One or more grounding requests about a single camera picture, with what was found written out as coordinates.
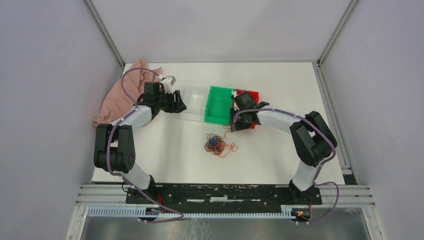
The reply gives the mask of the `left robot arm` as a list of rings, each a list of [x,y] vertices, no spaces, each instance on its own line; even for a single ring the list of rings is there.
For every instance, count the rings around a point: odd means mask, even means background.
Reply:
[[[96,127],[93,154],[94,166],[121,177],[138,190],[138,197],[149,204],[156,200],[158,191],[151,186],[154,178],[136,164],[134,132],[151,122],[161,111],[179,114],[187,109],[179,90],[174,90],[176,79],[166,76],[161,81],[148,81],[135,105],[123,117]]]

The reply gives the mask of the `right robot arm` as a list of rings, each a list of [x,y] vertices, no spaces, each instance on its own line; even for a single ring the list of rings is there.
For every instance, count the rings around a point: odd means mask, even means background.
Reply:
[[[289,199],[302,204],[309,198],[309,189],[315,184],[323,165],[336,156],[337,140],[317,111],[297,114],[255,102],[247,91],[232,91],[230,112],[231,131],[249,129],[252,125],[272,127],[292,137],[299,158],[296,173],[289,185]]]

